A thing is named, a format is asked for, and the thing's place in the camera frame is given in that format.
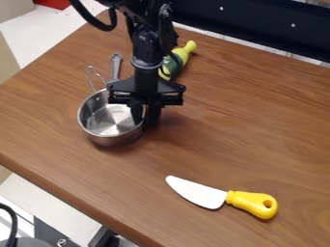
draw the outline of pot handle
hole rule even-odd
[[[95,86],[95,83],[93,81],[94,76],[98,77],[99,80],[104,84],[104,87],[106,88],[107,83],[105,82],[104,77],[96,71],[94,66],[85,67],[85,72],[87,74],[88,83],[90,84],[90,87],[91,87],[91,89],[93,90],[94,93],[96,92],[96,86]]]

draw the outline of floor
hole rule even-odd
[[[99,5],[95,0],[82,0],[82,2],[93,14],[99,14],[105,10],[105,8]],[[37,5],[33,12],[1,23],[0,30],[13,51],[19,66],[23,69],[84,23],[85,21],[72,7],[64,11],[57,11]],[[225,37],[180,24],[176,25],[218,39],[253,46],[257,49],[267,50],[284,56],[291,56],[317,65],[320,64],[320,61],[292,55],[285,51],[265,47],[263,45]],[[0,185],[0,195],[27,212],[35,214],[47,224],[69,236],[80,246],[87,246],[88,242],[100,227],[98,222],[17,175],[11,175]],[[123,240],[122,246],[133,246],[133,244]]]

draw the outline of yellow handle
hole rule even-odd
[[[195,51],[197,48],[197,44],[194,41],[189,41],[185,47],[183,48],[187,53]]]
[[[278,204],[272,196],[262,193],[242,191],[228,191],[227,204],[247,210],[261,219],[270,219],[275,216]]]

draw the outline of metal utensil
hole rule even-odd
[[[267,194],[232,190],[226,192],[173,176],[166,177],[166,181],[184,199],[208,209],[217,209],[226,202],[261,219],[270,219],[278,211],[277,201]]]
[[[119,52],[112,53],[110,83],[119,81],[119,72],[120,72],[122,60],[123,60],[123,56],[121,53],[119,53]]]
[[[77,119],[89,139],[100,146],[114,147],[127,144],[140,137],[143,133],[145,108],[142,121],[134,122],[129,107],[108,103],[107,89],[96,91],[94,76],[98,77],[105,86],[106,82],[95,68],[88,66],[85,71],[94,93],[78,109]]]

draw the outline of white knife blade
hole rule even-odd
[[[189,202],[209,209],[219,208],[227,198],[227,192],[174,176],[166,177],[167,183]]]

